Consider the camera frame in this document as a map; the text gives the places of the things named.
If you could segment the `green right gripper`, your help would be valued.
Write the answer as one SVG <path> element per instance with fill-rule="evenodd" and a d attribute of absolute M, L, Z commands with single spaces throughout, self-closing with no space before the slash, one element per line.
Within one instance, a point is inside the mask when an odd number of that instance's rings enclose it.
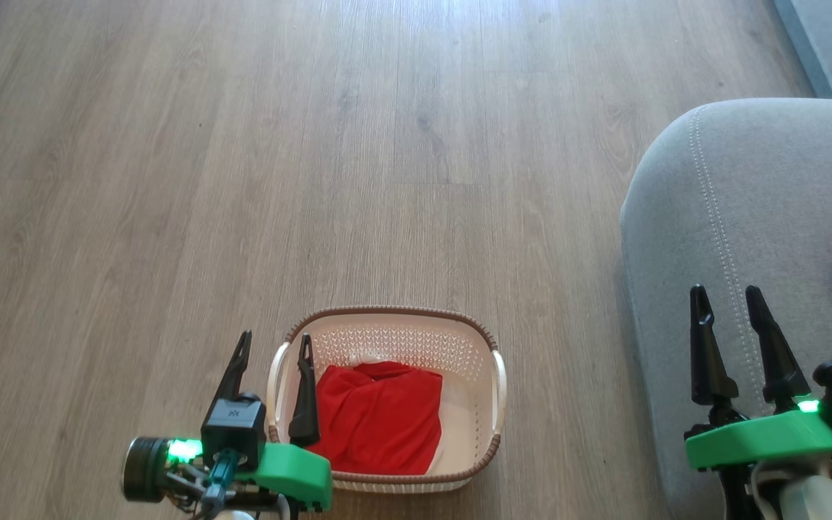
<path fill-rule="evenodd" d="M 763 363 L 763 398 L 773 406 L 796 406 L 797 397 L 811 392 L 805 375 L 759 287 L 746 287 L 746 303 Z M 727 375 L 713 325 L 714 311 L 706 288 L 692 286 L 691 401 L 703 406 L 729 405 L 739 395 L 737 383 Z M 783 412 L 690 435 L 685 452 L 690 467 L 697 470 L 832 454 L 832 427 L 816 411 Z"/>

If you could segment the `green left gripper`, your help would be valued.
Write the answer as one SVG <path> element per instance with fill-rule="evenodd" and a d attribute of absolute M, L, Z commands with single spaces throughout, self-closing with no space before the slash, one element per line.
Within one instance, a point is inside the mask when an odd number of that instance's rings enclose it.
<path fill-rule="evenodd" d="M 240 388 L 251 352 L 251 330 L 240 334 L 235 351 L 215 392 L 215 399 L 240 399 Z M 316 394 L 313 339 L 303 334 L 298 352 L 298 391 L 296 405 L 288 425 L 290 443 L 267 442 L 261 448 L 257 468 L 240 469 L 235 480 L 251 482 L 271 493 L 300 501 L 315 511 L 332 508 L 333 477 L 329 461 L 301 447 L 320 441 L 319 412 Z"/>

